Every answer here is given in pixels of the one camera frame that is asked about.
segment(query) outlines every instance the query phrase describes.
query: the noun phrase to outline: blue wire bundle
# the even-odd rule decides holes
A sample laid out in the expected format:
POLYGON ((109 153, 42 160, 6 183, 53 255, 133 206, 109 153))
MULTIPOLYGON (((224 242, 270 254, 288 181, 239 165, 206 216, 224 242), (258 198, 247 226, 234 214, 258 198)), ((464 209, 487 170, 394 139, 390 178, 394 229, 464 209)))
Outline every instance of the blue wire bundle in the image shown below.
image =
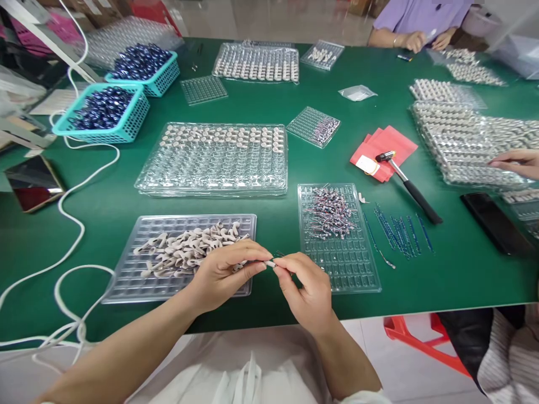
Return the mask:
POLYGON ((127 47, 114 61, 113 79, 145 81, 171 58, 172 53, 155 44, 127 47))
POLYGON ((77 130, 112 129, 124 115, 133 94, 120 87, 108 87, 95 91, 85 100, 82 109, 75 111, 76 118, 69 122, 77 130))

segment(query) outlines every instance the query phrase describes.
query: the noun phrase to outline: forearm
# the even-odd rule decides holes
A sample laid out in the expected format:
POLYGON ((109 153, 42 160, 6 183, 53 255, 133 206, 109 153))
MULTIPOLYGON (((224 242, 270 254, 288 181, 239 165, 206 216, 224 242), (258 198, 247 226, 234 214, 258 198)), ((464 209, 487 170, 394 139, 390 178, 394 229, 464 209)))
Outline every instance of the forearm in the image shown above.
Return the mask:
POLYGON ((403 36, 391 32, 387 28, 375 29, 371 31, 369 46, 375 48, 402 48, 403 36))
POLYGON ((445 31, 446 34, 449 34, 451 36, 453 36, 456 32, 456 27, 451 27, 451 28, 448 28, 447 31, 445 31))
POLYGON ((331 396, 341 401, 359 391, 378 392, 382 384, 376 371, 335 313, 327 329, 328 332, 313 337, 331 396))
POLYGON ((101 342, 36 403, 123 403, 159 366, 197 314, 183 290, 101 342))

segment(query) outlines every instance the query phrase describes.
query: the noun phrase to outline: purple shirt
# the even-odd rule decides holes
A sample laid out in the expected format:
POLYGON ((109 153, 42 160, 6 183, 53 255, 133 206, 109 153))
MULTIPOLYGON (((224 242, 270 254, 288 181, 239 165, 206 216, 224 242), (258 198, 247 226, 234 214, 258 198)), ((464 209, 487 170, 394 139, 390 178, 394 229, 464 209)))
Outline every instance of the purple shirt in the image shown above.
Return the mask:
POLYGON ((460 27, 471 3, 470 0, 391 0, 373 26, 398 34, 423 31, 427 42, 431 42, 447 29, 460 27))

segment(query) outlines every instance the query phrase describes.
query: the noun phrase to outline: tiled floor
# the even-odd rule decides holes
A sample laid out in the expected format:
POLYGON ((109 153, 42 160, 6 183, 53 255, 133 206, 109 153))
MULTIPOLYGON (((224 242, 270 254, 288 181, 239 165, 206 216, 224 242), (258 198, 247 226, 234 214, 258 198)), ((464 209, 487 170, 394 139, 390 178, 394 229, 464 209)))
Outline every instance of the tiled floor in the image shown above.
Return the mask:
POLYGON ((367 43, 372 18, 344 0, 168 0, 183 36, 342 45, 367 43))
MULTIPOLYGON (((383 319, 347 320, 345 328, 367 353, 392 402, 401 404, 487 404, 473 381, 399 341, 391 341, 383 330, 383 319)), ((427 315, 407 317, 410 331, 419 339, 439 337, 430 330, 427 315)), ((185 346, 184 337, 174 349, 185 346)), ((443 349, 453 353, 451 346, 443 349)), ((73 348, 54 348, 45 357, 67 368, 73 348)), ((0 360, 12 352, 0 352, 0 360)), ((33 364, 29 357, 0 365, 0 404, 30 402, 56 380, 56 374, 33 364)))

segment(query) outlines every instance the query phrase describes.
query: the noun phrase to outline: red cloth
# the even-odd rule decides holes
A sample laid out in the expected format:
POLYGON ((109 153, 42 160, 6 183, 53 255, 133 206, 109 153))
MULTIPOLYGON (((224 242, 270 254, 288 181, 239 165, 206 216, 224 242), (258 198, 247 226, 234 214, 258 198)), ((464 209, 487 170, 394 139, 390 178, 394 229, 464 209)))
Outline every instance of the red cloth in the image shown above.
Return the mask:
MULTIPOLYGON (((417 150, 417 144, 412 142, 397 129, 388 126, 384 130, 378 128, 374 135, 367 135, 359 148, 355 151, 350 159, 350 163, 355 165, 362 155, 373 160, 376 156, 389 151, 395 151, 393 161, 400 166, 408 157, 417 150)), ((381 162, 380 168, 373 175, 380 182, 389 181, 395 170, 388 162, 381 162)))

